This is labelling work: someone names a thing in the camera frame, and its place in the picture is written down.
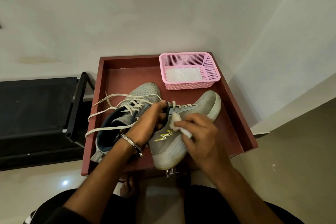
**white midsole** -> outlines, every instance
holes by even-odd
[[[215,121],[221,111],[221,98],[217,93],[215,104],[213,105],[208,117]],[[166,170],[176,166],[186,155],[187,148],[182,141],[182,136],[178,135],[170,146],[161,154],[153,155],[154,166],[159,170]]]

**plastic basket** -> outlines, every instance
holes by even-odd
[[[159,56],[162,81],[167,90],[187,90],[211,87],[221,79],[212,56],[207,52],[163,53]],[[166,70],[169,68],[199,67],[202,81],[168,82]]]

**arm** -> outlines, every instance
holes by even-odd
[[[182,137],[188,152],[229,203],[240,223],[283,223],[233,168],[219,139],[218,128],[206,115],[187,115],[184,121],[175,122],[175,126],[192,133],[193,139]]]
[[[164,118],[164,114],[160,114],[164,106],[164,100],[154,103],[126,135],[142,147],[149,140],[155,126],[157,128],[162,126],[158,124],[158,121]],[[68,199],[64,207],[78,213],[94,224],[100,223],[118,179],[128,159],[135,152],[135,149],[126,140],[118,140],[95,170]]]

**shoelace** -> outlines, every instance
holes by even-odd
[[[193,107],[193,106],[198,106],[197,104],[187,104],[187,105],[177,105],[175,101],[173,101],[173,110],[175,111],[175,107],[178,107],[180,110],[182,107],[188,108],[188,107]]]
[[[124,96],[124,97],[129,97],[129,99],[124,99],[123,101],[121,101],[119,104],[117,104],[116,106],[112,106],[110,101],[109,101],[109,98],[111,97],[114,97],[114,96]],[[145,95],[145,96],[133,96],[133,95],[128,95],[128,94],[111,94],[111,95],[108,95],[106,96],[105,98],[103,98],[102,100],[100,100],[98,103],[94,104],[94,105],[97,105],[99,103],[102,103],[104,102],[105,100],[107,101],[108,105],[110,106],[109,108],[107,108],[106,110],[103,110],[101,112],[97,112],[97,113],[94,113],[92,115],[89,116],[88,120],[93,117],[93,116],[96,116],[98,114],[101,114],[103,112],[106,112],[108,110],[111,110],[111,109],[118,109],[119,107],[121,107],[122,103],[125,102],[125,101],[130,101],[133,105],[129,104],[129,103],[125,103],[124,107],[126,107],[126,110],[124,111],[121,111],[121,112],[130,112],[131,115],[133,115],[133,111],[137,111],[139,112],[145,105],[143,103],[148,103],[150,105],[152,105],[153,103],[146,100],[146,99],[143,99],[145,97],[150,97],[150,96],[157,96],[160,100],[162,100],[158,95],[156,94],[150,94],[150,95]],[[107,128],[95,128],[95,129],[92,129],[90,131],[88,131],[86,134],[85,134],[85,137],[87,137],[89,134],[91,133],[94,133],[94,132],[97,132],[97,131],[102,131],[102,130],[114,130],[114,129],[124,129],[124,128],[131,128],[138,120],[139,118],[137,117],[136,121],[130,125],[126,125],[126,126],[119,126],[119,127],[107,127]]]

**red tray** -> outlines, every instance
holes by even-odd
[[[248,127],[223,74],[218,69],[221,80],[210,88],[192,90],[167,90],[161,78],[159,55],[102,57],[99,60],[97,81],[93,95],[93,103],[97,103],[114,93],[129,94],[133,89],[145,82],[154,82],[161,91],[161,98],[166,101],[176,101],[177,104],[195,103],[207,90],[217,92],[222,100],[222,107],[215,124],[221,130],[226,150],[230,157],[258,147],[250,128]],[[110,102],[117,105],[124,97],[112,97]],[[107,109],[107,102],[92,106],[91,114]],[[88,130],[98,128],[111,112],[94,116],[89,121]],[[82,164],[82,175],[88,175],[97,165],[90,161],[95,153],[96,133],[88,135]],[[144,148],[143,157],[134,160],[125,167],[125,171],[153,169],[154,164],[149,148]]]

